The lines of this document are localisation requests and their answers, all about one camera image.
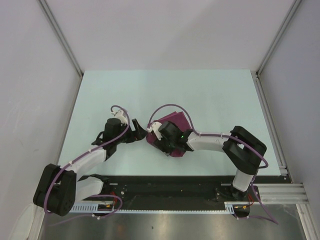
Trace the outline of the purple cloth napkin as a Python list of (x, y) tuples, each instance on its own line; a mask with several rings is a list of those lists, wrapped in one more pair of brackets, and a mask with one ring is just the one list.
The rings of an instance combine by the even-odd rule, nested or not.
[[(159, 122), (161, 124), (163, 124), (166, 121), (170, 121), (173, 122), (175, 125), (177, 125), (177, 127), (182, 131), (186, 131), (191, 129), (190, 123), (188, 122), (185, 114), (180, 111), (180, 112), (172, 112), (162, 118), (159, 118), (157, 120), (155, 120), (155, 122)], [(152, 132), (148, 132), (146, 135), (146, 141), (152, 145), (153, 147), (156, 147), (155, 142), (157, 140), (157, 137), (152, 133)], [(184, 155), (185, 153), (179, 149), (175, 149), (173, 150), (172, 153), (169, 154), (169, 156), (173, 157), (173, 158), (180, 158)]]

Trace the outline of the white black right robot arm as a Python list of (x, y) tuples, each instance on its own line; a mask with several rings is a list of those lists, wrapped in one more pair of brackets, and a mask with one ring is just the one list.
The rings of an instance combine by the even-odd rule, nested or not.
[(182, 131), (171, 121), (155, 121), (147, 132), (155, 136), (153, 145), (168, 156), (176, 150), (182, 153), (200, 150), (225, 153), (236, 167), (227, 194), (237, 201), (248, 196), (251, 182), (262, 168), (261, 162), (267, 151), (263, 142), (241, 126), (235, 126), (229, 134), (200, 133), (193, 128)]

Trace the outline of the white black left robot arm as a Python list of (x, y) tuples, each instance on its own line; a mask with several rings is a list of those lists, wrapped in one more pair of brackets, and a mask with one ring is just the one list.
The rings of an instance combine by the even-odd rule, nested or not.
[(105, 200), (111, 188), (107, 177), (88, 172), (108, 160), (119, 144), (130, 144), (143, 140), (147, 131), (136, 119), (132, 120), (134, 129), (118, 118), (109, 118), (96, 139), (94, 146), (80, 157), (62, 167), (48, 164), (40, 177), (33, 196), (33, 203), (49, 213), (61, 217), (68, 214), (78, 201), (96, 196)]

